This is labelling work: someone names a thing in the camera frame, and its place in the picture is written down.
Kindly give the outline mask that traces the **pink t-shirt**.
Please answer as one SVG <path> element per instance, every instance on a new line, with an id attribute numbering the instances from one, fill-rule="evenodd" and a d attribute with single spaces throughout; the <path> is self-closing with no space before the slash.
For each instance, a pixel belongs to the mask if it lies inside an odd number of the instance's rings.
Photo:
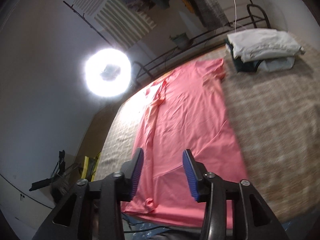
<path id="1" fill-rule="evenodd" d="M 193 61 L 147 87 L 134 143 L 144 151 L 144 164 L 136 195 L 121 204 L 123 213 L 155 223 L 202 225 L 205 205 L 189 190 L 182 164 L 186 149 L 224 180 L 247 178 L 228 120 L 224 77 L 223 59 Z"/>

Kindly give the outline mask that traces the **yellow green object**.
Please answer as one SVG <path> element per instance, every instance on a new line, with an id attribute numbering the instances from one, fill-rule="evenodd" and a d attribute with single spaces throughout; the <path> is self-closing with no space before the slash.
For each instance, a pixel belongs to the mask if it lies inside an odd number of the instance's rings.
<path id="1" fill-rule="evenodd" d="M 85 156 L 81 179 L 87 179 L 89 182 L 94 180 L 100 155 L 101 153 L 98 153 L 94 158 Z"/>

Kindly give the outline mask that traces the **black tripod stand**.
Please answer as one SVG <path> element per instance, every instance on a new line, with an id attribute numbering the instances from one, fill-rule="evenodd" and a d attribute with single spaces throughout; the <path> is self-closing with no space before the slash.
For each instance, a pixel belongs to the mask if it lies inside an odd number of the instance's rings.
<path id="1" fill-rule="evenodd" d="M 81 163 L 76 161 L 66 166 L 66 152 L 65 150 L 59 151 L 59 159 L 55 165 L 55 168 L 49 178 L 33 182 L 31 184 L 30 192 L 40 190 L 45 187 L 49 187 L 50 195 L 55 204 L 58 204 L 62 198 L 68 193 L 70 189 L 70 183 L 68 182 L 68 176 L 74 171 L 81 168 Z"/>

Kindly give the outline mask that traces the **beige plaid bed cover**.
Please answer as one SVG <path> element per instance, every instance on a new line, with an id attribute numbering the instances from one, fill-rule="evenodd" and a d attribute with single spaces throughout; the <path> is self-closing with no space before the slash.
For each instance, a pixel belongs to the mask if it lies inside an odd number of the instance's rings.
<path id="1" fill-rule="evenodd" d="M 272 73 L 238 73 L 225 48 L 190 61 L 223 59 L 221 87 L 246 179 L 281 222 L 319 205 L 319 52 L 308 45 L 305 49 L 291 69 Z M 118 170 L 135 151 L 149 85 L 120 107 L 104 143 L 95 180 Z"/>

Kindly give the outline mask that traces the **folded light grey garment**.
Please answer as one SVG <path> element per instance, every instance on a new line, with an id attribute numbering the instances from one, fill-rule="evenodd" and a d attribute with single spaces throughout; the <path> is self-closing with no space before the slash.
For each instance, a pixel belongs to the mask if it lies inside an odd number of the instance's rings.
<path id="1" fill-rule="evenodd" d="M 289 70 L 293 67 L 295 63 L 294 57 L 281 57 L 277 59 L 268 59 L 262 61 L 258 69 L 261 72 L 278 72 L 282 70 Z"/>

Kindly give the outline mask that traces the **green potted plant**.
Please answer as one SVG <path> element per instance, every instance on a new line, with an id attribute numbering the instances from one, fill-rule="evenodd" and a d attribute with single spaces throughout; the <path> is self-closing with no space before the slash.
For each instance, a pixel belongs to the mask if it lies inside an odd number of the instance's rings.
<path id="1" fill-rule="evenodd" d="M 191 45 L 191 40 L 187 36 L 187 33 L 181 33 L 176 36 L 170 36 L 169 37 L 174 44 L 178 47 L 180 50 L 185 50 Z"/>

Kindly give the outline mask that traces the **folded white garment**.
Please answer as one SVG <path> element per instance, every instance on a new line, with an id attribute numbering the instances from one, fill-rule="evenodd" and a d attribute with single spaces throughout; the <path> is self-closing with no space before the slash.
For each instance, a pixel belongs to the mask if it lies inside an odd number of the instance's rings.
<path id="1" fill-rule="evenodd" d="M 305 50 L 289 33 L 276 29 L 247 29 L 227 35 L 233 57 L 242 62 L 293 57 Z"/>

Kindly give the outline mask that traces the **grey plaid hanging coat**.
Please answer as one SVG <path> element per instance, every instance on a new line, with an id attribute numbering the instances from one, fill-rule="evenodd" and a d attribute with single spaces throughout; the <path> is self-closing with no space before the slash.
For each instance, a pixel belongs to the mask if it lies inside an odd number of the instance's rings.
<path id="1" fill-rule="evenodd" d="M 191 0 L 197 17 L 207 30 L 216 30 L 229 24 L 217 0 Z"/>

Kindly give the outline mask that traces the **orange hanging scarf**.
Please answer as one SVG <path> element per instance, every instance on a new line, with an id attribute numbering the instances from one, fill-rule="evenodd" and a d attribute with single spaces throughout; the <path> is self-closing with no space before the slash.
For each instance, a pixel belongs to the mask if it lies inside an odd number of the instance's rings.
<path id="1" fill-rule="evenodd" d="M 189 10 L 190 13 L 195 14 L 195 10 L 189 0 L 181 0 L 184 4 L 184 6 Z"/>

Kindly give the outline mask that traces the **green striped wall hanging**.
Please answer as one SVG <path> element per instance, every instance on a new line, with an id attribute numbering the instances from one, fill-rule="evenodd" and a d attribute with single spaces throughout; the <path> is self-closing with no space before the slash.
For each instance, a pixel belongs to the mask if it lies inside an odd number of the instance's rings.
<path id="1" fill-rule="evenodd" d="M 156 27 L 148 14 L 130 10 L 121 0 L 74 0 L 71 7 L 121 50 L 128 50 Z"/>

